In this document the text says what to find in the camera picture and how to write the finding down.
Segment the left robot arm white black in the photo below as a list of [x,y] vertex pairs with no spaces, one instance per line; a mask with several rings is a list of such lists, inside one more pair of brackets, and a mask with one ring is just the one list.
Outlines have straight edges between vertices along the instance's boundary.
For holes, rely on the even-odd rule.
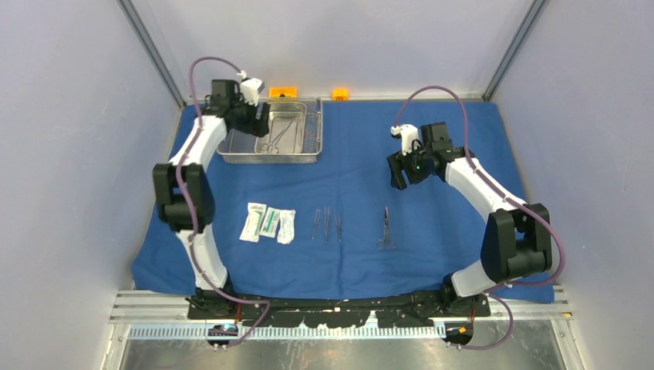
[[229,273],[212,230],[215,200],[206,171],[230,132],[268,134],[269,105],[259,99],[264,86],[256,78],[213,80],[208,103],[196,108],[181,148],[153,168],[158,216],[177,235],[194,269],[196,288],[189,302],[219,319],[231,317],[244,299],[228,289]]

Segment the white sterile pouch packet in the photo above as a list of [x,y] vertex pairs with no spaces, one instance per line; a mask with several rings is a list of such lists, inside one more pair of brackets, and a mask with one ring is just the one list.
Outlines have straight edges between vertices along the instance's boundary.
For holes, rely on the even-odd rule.
[[265,216],[267,205],[263,203],[248,203],[248,214],[240,233],[241,241],[257,243],[260,237],[261,222]]

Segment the green white small packet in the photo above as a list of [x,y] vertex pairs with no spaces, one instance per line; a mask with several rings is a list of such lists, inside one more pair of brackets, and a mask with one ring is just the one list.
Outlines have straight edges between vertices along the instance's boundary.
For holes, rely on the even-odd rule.
[[281,211],[279,209],[268,207],[259,228],[259,236],[275,238],[280,216]]

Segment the steel tweezers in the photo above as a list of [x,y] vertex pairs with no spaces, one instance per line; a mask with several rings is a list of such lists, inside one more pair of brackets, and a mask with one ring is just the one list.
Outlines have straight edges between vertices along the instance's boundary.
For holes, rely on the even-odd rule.
[[313,220],[313,224],[312,224],[311,240],[314,240],[315,237],[316,237],[317,230],[318,230],[318,225],[319,225],[319,220],[320,220],[320,217],[321,217],[320,215],[321,215],[321,209],[317,208],[315,210],[315,216],[314,216],[314,220]]
[[327,244],[329,242],[329,221],[330,221],[330,207],[324,208],[324,240]]
[[339,212],[334,215],[335,229],[339,243],[342,243],[342,218]]

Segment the clear plastic packet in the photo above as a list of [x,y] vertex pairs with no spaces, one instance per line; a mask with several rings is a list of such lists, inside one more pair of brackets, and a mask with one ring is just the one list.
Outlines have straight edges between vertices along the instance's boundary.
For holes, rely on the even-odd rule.
[[281,210],[277,242],[290,244],[295,238],[295,210]]

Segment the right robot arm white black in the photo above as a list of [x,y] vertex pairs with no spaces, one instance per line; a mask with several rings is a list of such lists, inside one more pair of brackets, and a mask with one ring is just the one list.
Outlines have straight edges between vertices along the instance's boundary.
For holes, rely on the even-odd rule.
[[445,123],[402,124],[393,126],[390,135],[400,142],[399,150],[387,158],[392,187],[405,190],[438,177],[486,222],[479,258],[443,279],[439,295],[445,313],[460,316],[470,307],[471,297],[551,268],[551,238],[543,225],[548,210],[515,199],[471,151],[454,146]]

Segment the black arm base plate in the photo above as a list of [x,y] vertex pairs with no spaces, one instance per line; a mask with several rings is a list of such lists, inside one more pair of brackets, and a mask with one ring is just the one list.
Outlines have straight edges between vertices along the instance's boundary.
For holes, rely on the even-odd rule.
[[381,328],[412,328],[432,325],[437,318],[466,321],[491,314],[488,300],[481,296],[446,303],[437,290],[414,291],[383,298],[362,299],[287,299],[242,294],[237,303],[213,291],[197,289],[186,297],[189,319],[235,320],[238,324],[273,328],[360,328],[375,319]]

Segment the steel surgical scissors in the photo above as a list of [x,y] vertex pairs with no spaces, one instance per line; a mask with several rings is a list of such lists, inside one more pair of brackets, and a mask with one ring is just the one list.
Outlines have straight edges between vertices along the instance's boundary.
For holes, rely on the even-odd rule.
[[383,235],[378,241],[376,242],[376,245],[379,249],[382,250],[395,250],[396,249],[396,242],[391,238],[390,236],[390,228],[389,228],[389,208],[385,207],[384,208],[384,215],[383,215]]

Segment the blue surgical drape cloth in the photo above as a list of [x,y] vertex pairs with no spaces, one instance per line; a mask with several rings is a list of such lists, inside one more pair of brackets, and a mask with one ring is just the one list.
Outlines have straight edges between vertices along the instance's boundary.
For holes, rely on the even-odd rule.
[[390,186],[396,116],[416,126],[445,122],[463,142],[453,102],[332,102],[315,163],[238,165],[214,156],[214,238],[237,292],[386,297],[436,289],[479,258],[486,220],[457,190],[437,177]]

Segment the wire mesh instrument basket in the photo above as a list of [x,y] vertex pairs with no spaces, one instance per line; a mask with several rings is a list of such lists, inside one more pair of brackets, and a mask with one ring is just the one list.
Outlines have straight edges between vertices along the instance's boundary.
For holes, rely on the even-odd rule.
[[259,154],[255,152],[256,137],[233,131],[220,143],[216,153],[227,163],[236,164],[307,164],[314,163],[322,152],[323,101],[312,99],[270,99],[273,102],[300,102],[306,105],[302,151],[296,154]]

